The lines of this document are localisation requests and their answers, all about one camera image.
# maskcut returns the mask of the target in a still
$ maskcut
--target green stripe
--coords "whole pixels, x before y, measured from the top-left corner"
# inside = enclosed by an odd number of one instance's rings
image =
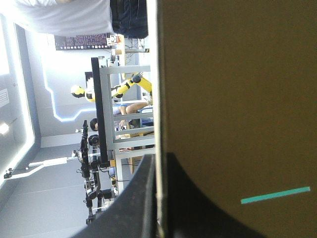
[[[301,192],[309,192],[310,190],[311,190],[311,187],[300,187],[300,188],[286,190],[286,191],[282,191],[282,192],[275,192],[275,193],[264,194],[264,195],[255,196],[255,197],[248,197],[248,198],[241,199],[241,204],[258,202],[258,201],[262,201],[262,200],[288,196],[288,195],[301,193]]]

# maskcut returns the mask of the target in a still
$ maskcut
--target person's hand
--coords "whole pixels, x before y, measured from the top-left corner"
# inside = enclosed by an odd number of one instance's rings
[[[122,120],[122,121],[120,121],[120,126],[124,126],[124,125],[127,125],[126,120]]]

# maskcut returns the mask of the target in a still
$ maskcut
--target light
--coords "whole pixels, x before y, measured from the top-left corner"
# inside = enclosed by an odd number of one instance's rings
[[[50,93],[51,95],[51,102],[52,102],[52,108],[53,108],[53,115],[54,117],[59,120],[60,122],[68,122],[68,121],[75,121],[76,118],[81,114],[81,113],[87,113],[87,112],[94,112],[96,108],[85,108],[85,109],[80,109],[75,115],[69,118],[62,118],[57,114],[56,111],[56,104],[55,104],[55,96],[54,96],[54,91],[49,87],[48,85],[48,79],[45,73],[45,70],[43,69],[43,59],[41,59],[41,66],[42,66],[42,72],[43,72],[43,79],[44,79],[44,87],[45,89]]]
[[[0,125],[0,134],[4,135],[9,131],[9,126],[6,123]]]
[[[0,19],[0,75],[9,74],[8,59],[5,51],[4,35]]]
[[[30,150],[32,145],[34,144],[35,137],[34,137],[33,126],[32,126],[32,122],[30,118],[24,76],[22,72],[19,44],[17,41],[15,24],[12,22],[8,23],[8,34],[10,39],[10,49],[12,50],[13,68],[15,70],[14,75],[16,76],[16,80],[18,84],[18,91],[19,91],[19,96],[21,101],[22,116],[23,116],[25,135],[26,135],[25,144],[17,152],[17,154],[14,156],[11,162],[5,167],[5,169],[7,168],[14,169],[16,165],[21,161],[21,159],[26,155],[26,153]],[[5,169],[0,174],[0,187],[4,181],[3,175],[5,174]]]

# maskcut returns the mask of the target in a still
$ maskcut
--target black cable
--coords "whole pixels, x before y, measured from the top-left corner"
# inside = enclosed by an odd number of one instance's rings
[[[102,169],[100,169],[100,168],[99,168],[99,171],[101,171],[101,172],[103,172],[103,173],[106,173],[106,172],[107,172],[107,170],[104,171],[104,170],[102,170]]]
[[[132,165],[132,166],[139,166],[139,165],[133,165],[133,164],[123,164],[123,165]]]
[[[128,45],[124,45],[126,48],[130,49],[134,49],[137,50],[138,48],[136,46],[128,46]]]

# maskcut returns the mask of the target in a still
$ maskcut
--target white shirt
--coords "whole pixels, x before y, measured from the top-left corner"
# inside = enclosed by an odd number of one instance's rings
[[[29,31],[58,36],[111,33],[110,0],[0,0],[0,13]]]

